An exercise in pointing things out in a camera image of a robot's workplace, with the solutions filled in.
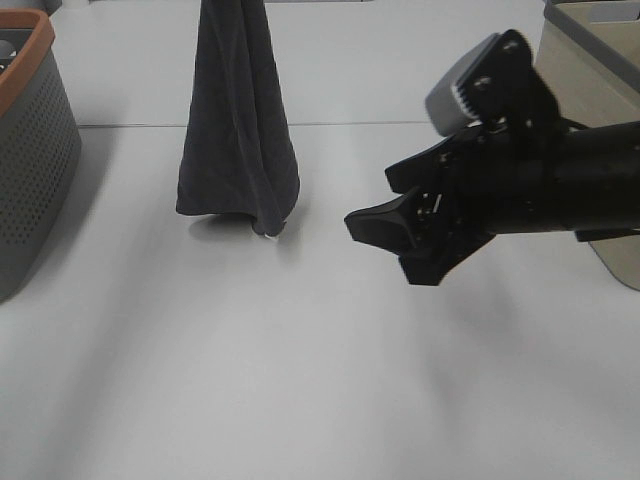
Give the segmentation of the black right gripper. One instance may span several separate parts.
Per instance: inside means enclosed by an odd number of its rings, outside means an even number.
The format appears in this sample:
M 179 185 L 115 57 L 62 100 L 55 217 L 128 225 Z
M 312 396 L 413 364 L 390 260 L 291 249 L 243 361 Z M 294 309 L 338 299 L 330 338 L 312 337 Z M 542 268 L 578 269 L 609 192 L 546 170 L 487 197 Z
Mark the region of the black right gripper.
M 437 286 L 496 236 L 533 231 L 545 168 L 537 145 L 468 127 L 385 169 L 399 197 L 349 213 L 352 239 L 399 256 L 412 285 Z

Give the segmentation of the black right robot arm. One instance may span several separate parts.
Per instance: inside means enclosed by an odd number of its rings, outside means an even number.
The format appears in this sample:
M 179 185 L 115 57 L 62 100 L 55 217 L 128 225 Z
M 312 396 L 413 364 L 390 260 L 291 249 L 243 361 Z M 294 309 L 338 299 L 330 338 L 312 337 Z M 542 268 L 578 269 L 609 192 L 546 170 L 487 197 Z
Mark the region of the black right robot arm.
M 567 231 L 580 242 L 639 232 L 639 125 L 562 132 L 546 144 L 466 127 L 385 171 L 396 198 L 345 218 L 351 237 L 437 286 L 498 235 Z

